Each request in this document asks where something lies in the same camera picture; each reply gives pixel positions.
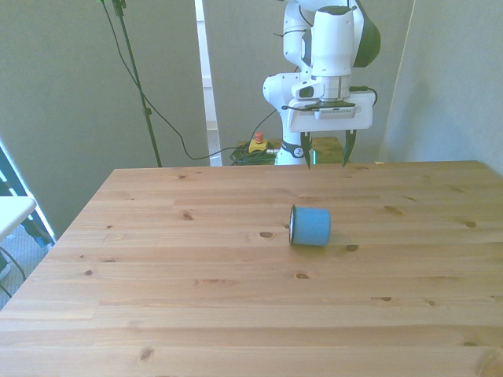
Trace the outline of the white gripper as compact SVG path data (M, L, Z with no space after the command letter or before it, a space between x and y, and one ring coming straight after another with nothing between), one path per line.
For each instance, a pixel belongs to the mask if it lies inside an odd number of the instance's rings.
M300 133L303 156L311 166L312 138L309 132L345 131L342 167L350 160L357 130L370 128L373 123L373 92L351 93L347 105L331 105L314 100L293 99L288 104L288 130Z

